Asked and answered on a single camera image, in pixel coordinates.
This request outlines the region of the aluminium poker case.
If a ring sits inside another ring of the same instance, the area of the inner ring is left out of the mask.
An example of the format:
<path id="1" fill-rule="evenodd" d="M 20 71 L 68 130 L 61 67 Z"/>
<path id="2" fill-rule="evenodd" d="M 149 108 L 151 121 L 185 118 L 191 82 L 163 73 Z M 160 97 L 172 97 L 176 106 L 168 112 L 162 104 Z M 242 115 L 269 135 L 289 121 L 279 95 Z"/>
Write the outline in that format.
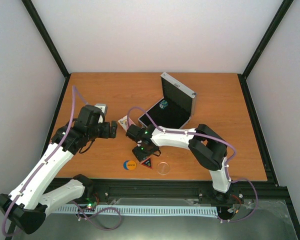
<path id="1" fill-rule="evenodd" d="M 149 108 L 146 114 L 141 115 L 138 122 L 148 126 L 152 119 L 157 126 L 181 129 L 195 113 L 197 93 L 166 72 L 160 77 L 163 97 Z M 162 100 L 168 102 L 165 109 L 159 107 Z"/>

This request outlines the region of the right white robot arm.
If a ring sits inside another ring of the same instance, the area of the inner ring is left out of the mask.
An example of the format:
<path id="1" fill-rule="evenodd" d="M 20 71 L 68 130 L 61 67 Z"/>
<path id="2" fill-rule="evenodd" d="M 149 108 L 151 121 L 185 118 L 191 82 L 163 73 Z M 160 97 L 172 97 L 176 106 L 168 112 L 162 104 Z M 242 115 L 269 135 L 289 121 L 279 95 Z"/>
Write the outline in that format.
<path id="1" fill-rule="evenodd" d="M 160 156 L 160 147 L 175 147 L 189 150 L 197 162 L 209 170 L 212 190 L 206 195 L 219 202 L 229 199 L 231 177 L 229 175 L 228 150 L 231 145 L 205 124 L 196 128 L 174 129 L 163 126 L 139 127 L 134 124 L 127 129 L 126 136 L 137 143 L 132 153 L 140 163 L 152 155 Z"/>

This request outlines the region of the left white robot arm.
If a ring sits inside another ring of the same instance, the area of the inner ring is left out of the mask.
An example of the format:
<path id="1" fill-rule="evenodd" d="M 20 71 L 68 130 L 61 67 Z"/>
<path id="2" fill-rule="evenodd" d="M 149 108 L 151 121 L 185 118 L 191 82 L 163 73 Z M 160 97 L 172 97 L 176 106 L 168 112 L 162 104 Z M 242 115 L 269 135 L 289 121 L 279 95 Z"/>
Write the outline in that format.
<path id="1" fill-rule="evenodd" d="M 30 235 L 51 213 L 72 200 L 88 201 L 92 206 L 97 203 L 93 181 L 82 174 L 50 192 L 46 189 L 62 167 L 77 153 L 88 151 L 97 138 L 116 137 L 118 125 L 106 122 L 106 113 L 106 104 L 85 105 L 77 118 L 56 131 L 27 177 L 9 194 L 0 194 L 0 210 L 6 220 Z"/>

